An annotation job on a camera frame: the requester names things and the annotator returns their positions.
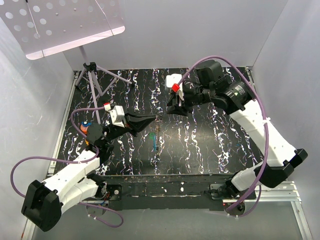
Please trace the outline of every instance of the white wall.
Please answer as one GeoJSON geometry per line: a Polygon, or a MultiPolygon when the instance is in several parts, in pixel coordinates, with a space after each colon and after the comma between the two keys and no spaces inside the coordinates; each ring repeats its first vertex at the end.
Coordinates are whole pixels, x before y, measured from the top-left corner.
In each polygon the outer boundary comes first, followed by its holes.
{"type": "Polygon", "coordinates": [[[320,1],[289,0],[253,76],[276,128],[309,154],[292,176],[311,233],[320,239],[320,1]]]}
{"type": "MultiPolygon", "coordinates": [[[[10,172],[29,156],[51,157],[72,86],[73,72],[62,53],[27,60],[0,19],[0,239],[17,240],[26,218],[23,198],[10,185],[10,172]]],[[[14,181],[25,193],[43,180],[48,162],[31,160],[17,168],[14,181]]]]}
{"type": "MultiPolygon", "coordinates": [[[[87,44],[107,69],[185,68],[208,55],[252,66],[288,0],[119,0],[122,34],[87,44]]],[[[84,60],[65,52],[73,70],[84,60]]]]}

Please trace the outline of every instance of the gray floor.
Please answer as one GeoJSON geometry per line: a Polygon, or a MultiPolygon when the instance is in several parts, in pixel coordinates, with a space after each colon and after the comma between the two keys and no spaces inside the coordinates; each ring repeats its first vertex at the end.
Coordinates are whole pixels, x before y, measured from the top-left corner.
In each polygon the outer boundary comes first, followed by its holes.
{"type": "MultiPolygon", "coordinates": [[[[113,229],[87,217],[84,206],[68,210],[48,232],[36,228],[33,240],[300,240],[290,202],[260,202],[250,215],[238,220],[204,209],[125,210],[123,226],[113,229]]],[[[112,213],[103,219],[118,223],[112,213]]]]}

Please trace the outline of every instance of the red button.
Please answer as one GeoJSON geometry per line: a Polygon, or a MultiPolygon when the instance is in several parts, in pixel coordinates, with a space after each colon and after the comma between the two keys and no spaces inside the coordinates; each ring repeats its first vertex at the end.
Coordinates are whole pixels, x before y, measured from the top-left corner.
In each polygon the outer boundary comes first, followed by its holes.
{"type": "Polygon", "coordinates": [[[173,84],[173,86],[172,86],[172,90],[176,93],[176,92],[178,92],[178,90],[180,89],[180,87],[179,87],[179,85],[178,84],[173,84]]]}

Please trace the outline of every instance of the black marble table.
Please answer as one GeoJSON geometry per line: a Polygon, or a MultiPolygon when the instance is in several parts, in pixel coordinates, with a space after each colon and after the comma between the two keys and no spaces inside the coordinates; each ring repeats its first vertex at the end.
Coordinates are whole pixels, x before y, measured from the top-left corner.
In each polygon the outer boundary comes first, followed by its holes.
{"type": "MultiPolygon", "coordinates": [[[[240,71],[248,77],[245,69],[240,71]]],[[[136,82],[135,88],[117,80],[107,93],[99,97],[98,106],[115,102],[136,114],[157,114],[162,120],[154,121],[133,137],[129,133],[115,139],[109,162],[97,170],[102,175],[155,175],[155,174],[216,174],[234,173],[250,168],[262,160],[257,146],[244,129],[212,103],[195,106],[189,116],[166,114],[169,94],[165,91],[166,75],[183,74],[185,68],[114,70],[115,74],[136,82]]],[[[233,80],[240,77],[231,68],[224,72],[233,80]]],[[[196,74],[189,78],[196,81],[196,74]]],[[[102,88],[112,77],[98,72],[102,88]]],[[[70,113],[74,109],[94,107],[90,87],[83,79],[75,90],[70,113]]],[[[101,123],[110,122],[110,116],[100,112],[101,123]]],[[[96,121],[93,112],[75,115],[75,123],[96,121]]],[[[59,150],[59,159],[74,160],[85,148],[84,139],[67,121],[59,150]]],[[[55,173],[65,167],[56,164],[55,173]]]]}

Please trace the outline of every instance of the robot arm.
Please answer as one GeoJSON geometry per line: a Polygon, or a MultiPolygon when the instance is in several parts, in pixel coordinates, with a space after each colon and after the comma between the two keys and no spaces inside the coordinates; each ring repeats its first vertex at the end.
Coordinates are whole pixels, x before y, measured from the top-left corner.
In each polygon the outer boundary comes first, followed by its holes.
{"type": "Polygon", "coordinates": [[[27,189],[21,212],[44,232],[52,229],[65,211],[82,200],[106,196],[107,183],[93,171],[108,162],[114,149],[111,141],[125,133],[136,137],[156,119],[155,115],[125,113],[122,106],[113,104],[105,104],[104,108],[110,112],[111,124],[81,126],[88,146],[74,160],[79,164],[69,164],[43,182],[35,180],[27,189]]]}
{"type": "MultiPolygon", "coordinates": [[[[194,105],[214,103],[244,128],[263,153],[266,143],[265,122],[255,95],[242,81],[231,82],[228,76],[223,74],[220,63],[214,60],[199,64],[196,72],[200,84],[197,83],[193,88],[183,83],[178,86],[177,83],[182,77],[179,74],[167,76],[166,87],[172,89],[167,113],[187,116],[194,105]]],[[[268,158],[258,184],[275,188],[292,174],[294,168],[301,164],[308,154],[304,149],[296,149],[290,145],[269,120],[266,124],[269,129],[268,158]]],[[[217,197],[235,198],[248,189],[257,177],[261,165],[262,162],[236,172],[217,190],[217,197]]]]}

